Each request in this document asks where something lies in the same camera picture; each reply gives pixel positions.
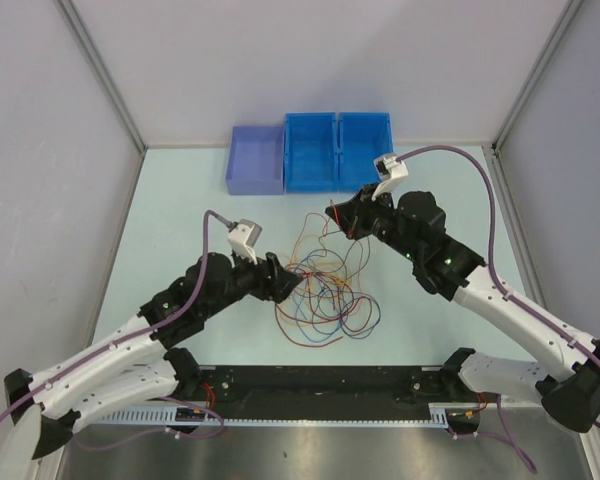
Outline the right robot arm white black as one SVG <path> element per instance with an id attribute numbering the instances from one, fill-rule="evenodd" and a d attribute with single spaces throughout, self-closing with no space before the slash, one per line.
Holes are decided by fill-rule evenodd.
<path id="1" fill-rule="evenodd" d="M 441 376 L 443 393 L 453 401 L 464 401 L 474 392 L 526 400 L 577 433 L 597 425 L 600 337 L 539 307 L 447 234 L 446 214 L 432 193 L 407 192 L 394 200 L 389 193 L 374 191 L 374 185 L 366 185 L 325 213 L 348 239 L 374 236 L 411 261 L 412 274 L 426 292 L 481 316 L 532 357 L 522 362 L 460 349 L 449 359 L 454 368 Z"/>

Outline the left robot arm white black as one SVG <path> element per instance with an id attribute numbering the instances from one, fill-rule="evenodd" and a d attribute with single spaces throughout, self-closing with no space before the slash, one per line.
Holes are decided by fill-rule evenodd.
<path id="1" fill-rule="evenodd" d="M 145 400 L 194 397 L 200 367 L 181 342 L 245 297 L 280 304 L 301 281 L 273 253 L 255 261 L 203 255 L 100 342 L 47 370 L 13 370 L 4 378 L 12 421 L 32 406 L 41 410 L 33 459 L 53 453 L 116 410 Z"/>

